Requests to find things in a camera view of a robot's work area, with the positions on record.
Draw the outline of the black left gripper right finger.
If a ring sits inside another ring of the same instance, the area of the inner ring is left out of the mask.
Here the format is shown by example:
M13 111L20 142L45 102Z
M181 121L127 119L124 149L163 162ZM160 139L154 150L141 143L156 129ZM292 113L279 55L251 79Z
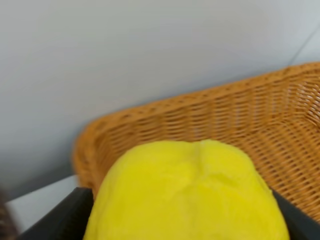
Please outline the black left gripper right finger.
M320 240L320 224L272 191L289 231L290 240Z

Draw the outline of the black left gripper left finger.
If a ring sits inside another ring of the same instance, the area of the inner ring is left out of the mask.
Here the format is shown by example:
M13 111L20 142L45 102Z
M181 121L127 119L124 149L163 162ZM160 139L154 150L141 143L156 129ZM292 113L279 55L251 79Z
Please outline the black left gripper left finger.
M76 187L19 240L82 240L94 204L90 188Z

